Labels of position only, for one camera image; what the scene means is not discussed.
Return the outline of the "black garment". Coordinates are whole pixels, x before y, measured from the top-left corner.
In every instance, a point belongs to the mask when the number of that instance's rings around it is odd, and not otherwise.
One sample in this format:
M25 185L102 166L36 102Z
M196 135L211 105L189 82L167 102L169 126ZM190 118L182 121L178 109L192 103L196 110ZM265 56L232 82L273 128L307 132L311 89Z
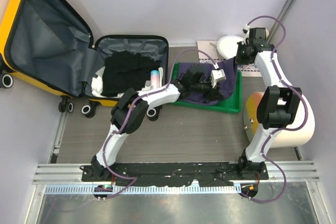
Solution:
M114 97L133 88L140 91L150 79L151 71L161 66L160 60L133 54L128 51L116 52L104 61L105 70L102 76L102 96Z

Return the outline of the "white towel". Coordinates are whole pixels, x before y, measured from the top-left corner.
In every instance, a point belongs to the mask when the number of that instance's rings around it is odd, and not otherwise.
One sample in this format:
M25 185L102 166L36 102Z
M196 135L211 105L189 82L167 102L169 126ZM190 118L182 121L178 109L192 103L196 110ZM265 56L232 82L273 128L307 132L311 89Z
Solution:
M103 73L104 73L105 67L102 67L101 69L99 69L96 73L95 73L95 77L92 78L92 82L91 82L91 90L92 90L92 95L94 97L99 97L99 98L104 98L104 96L102 95L103 92ZM163 68L159 67L158 71L160 73L160 86L159 88L163 85ZM150 87L150 80L147 80L145 82L145 86L141 89L141 91L149 91L151 90Z

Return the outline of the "yellow Pikachu suitcase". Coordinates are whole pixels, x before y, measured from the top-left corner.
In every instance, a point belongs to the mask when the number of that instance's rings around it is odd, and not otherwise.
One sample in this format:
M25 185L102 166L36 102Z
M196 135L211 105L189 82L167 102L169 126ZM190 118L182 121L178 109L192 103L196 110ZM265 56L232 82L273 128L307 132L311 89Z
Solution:
M1 22L1 87L14 78L60 96L60 112L71 99L86 97L82 114L91 118L99 105L114 106L123 93L94 97L92 78L116 52L160 60L167 80L169 43L156 35L107 35L94 40L85 20L66 0L10 0Z

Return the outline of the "navy purple garment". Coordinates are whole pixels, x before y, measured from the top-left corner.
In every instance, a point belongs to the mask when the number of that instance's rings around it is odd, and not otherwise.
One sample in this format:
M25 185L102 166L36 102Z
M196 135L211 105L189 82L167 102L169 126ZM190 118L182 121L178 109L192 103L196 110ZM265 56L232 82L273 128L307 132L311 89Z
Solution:
M178 74L177 77L173 79L181 78L192 65L202 66L204 76L201 81L210 81L211 71L214 70L214 66L211 63L191 63L191 62L179 62L178 63ZM219 93L223 98L206 100L202 93L191 92L186 98L181 99L181 102L189 103L193 105L202 106L214 106L221 101L229 99L233 92L235 91L236 81L237 81L237 65L234 62L234 58L230 60L220 61L218 63L220 69L224 70L226 75L226 80L219 82Z

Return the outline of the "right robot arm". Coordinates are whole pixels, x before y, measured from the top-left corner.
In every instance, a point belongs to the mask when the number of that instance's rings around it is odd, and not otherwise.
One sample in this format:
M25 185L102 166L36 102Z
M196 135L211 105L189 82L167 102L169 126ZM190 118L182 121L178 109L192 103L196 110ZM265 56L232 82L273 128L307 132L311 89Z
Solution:
M239 65L255 64L266 87L256 111L256 133L238 159L236 168L239 177L250 179L263 173L271 144L294 122L299 105L305 101L301 89L291 86L285 77L276 47L267 43L266 29L246 27L243 32L245 38L238 42L235 61Z

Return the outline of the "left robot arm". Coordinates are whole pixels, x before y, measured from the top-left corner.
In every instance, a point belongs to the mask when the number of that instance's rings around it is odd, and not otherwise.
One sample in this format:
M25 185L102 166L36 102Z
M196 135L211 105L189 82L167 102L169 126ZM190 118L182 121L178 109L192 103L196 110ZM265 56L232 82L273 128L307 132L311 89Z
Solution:
M102 148L91 160L94 176L102 182L111 177L111 166L115 163L122 144L130 134L138 130L151 110L183 99L191 92L200 92L219 100L219 83L226 80L224 70L214 64L209 80L201 81L203 75L203 67L196 64L190 66L180 78L170 80L160 88L150 91L135 91L133 88L127 90L112 109L109 133Z

